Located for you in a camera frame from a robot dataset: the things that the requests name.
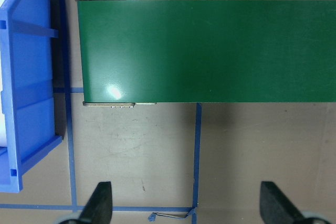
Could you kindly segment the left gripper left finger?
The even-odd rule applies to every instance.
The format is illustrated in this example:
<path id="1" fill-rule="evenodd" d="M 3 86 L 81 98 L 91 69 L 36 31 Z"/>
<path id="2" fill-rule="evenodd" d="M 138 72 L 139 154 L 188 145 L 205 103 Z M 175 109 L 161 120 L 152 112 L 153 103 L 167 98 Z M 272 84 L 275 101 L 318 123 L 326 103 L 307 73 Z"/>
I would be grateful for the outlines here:
<path id="1" fill-rule="evenodd" d="M 112 219 L 112 186 L 111 182 L 99 182 L 77 223 L 107 223 Z"/>

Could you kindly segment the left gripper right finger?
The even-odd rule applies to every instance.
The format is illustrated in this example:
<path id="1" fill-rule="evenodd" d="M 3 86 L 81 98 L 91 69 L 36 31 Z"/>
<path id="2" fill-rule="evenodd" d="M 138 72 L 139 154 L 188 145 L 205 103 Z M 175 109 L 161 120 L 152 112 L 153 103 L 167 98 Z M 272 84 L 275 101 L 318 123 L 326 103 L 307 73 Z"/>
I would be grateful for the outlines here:
<path id="1" fill-rule="evenodd" d="M 259 212 L 267 224 L 310 223 L 274 182 L 261 182 Z"/>

